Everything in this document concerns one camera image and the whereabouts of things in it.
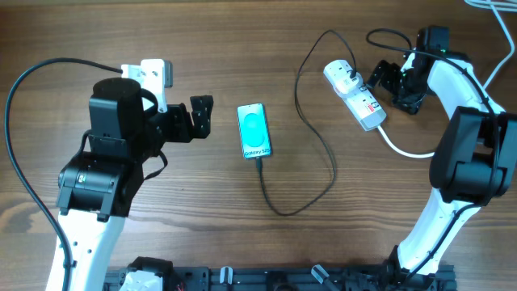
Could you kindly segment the white power strip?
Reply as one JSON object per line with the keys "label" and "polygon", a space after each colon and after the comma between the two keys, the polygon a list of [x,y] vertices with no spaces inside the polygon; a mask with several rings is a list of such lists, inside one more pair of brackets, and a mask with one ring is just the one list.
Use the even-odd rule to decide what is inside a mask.
{"label": "white power strip", "polygon": [[[336,74],[339,70],[351,71],[353,73],[353,68],[345,60],[332,61],[324,68],[323,73],[332,87],[332,74]],[[364,81],[359,88],[339,98],[347,105],[364,131],[378,128],[387,116],[384,109],[364,85]]]}

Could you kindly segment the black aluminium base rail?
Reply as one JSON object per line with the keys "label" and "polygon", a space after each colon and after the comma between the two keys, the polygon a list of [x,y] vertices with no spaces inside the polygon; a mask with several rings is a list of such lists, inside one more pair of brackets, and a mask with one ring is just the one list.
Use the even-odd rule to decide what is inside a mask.
{"label": "black aluminium base rail", "polygon": [[[330,281],[339,290],[380,290],[375,282],[376,265],[327,268]],[[120,290],[128,268],[108,271],[102,290]],[[174,267],[183,285],[172,290],[330,290],[320,284],[310,268],[237,268],[232,284],[220,282],[221,270],[207,267]],[[426,290],[456,291],[456,274],[452,265],[443,265]]]}

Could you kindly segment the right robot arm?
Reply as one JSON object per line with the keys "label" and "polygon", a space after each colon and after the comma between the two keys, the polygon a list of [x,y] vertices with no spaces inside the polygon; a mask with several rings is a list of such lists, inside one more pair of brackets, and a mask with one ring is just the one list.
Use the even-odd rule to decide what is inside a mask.
{"label": "right robot arm", "polygon": [[463,224],[510,187],[516,165],[516,116],[495,103],[477,80],[469,57],[449,48],[449,29],[428,26],[403,49],[406,63],[380,61],[367,86],[380,85],[392,105],[419,112],[438,97],[449,123],[431,156],[431,196],[415,227],[397,247],[399,284],[436,273]]}

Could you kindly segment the white USB charger plug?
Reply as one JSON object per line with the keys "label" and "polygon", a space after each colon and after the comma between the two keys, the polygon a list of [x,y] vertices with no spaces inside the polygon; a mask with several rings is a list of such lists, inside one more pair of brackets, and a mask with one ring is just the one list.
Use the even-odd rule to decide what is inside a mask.
{"label": "white USB charger plug", "polygon": [[344,97],[353,90],[359,88],[363,83],[363,79],[359,73],[354,77],[351,71],[339,70],[336,74],[332,74],[333,88],[339,97]]}

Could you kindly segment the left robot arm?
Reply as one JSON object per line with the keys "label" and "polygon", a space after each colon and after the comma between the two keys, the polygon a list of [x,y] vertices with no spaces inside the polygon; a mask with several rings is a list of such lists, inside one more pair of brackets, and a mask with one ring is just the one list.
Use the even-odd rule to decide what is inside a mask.
{"label": "left robot arm", "polygon": [[97,82],[89,101],[90,129],[58,176],[58,222],[66,240],[57,242],[48,290],[100,290],[111,253],[141,185],[158,176],[143,172],[151,157],[163,158],[167,142],[188,143],[210,134],[214,100],[192,96],[158,111],[153,93],[130,78]]}

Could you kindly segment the Galaxy smartphone teal screen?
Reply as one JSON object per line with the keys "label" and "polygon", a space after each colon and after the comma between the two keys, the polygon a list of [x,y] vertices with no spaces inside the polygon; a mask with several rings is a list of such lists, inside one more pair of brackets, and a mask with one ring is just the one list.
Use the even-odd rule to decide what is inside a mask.
{"label": "Galaxy smartphone teal screen", "polygon": [[237,107],[237,121],[245,159],[272,154],[265,108],[262,103]]}

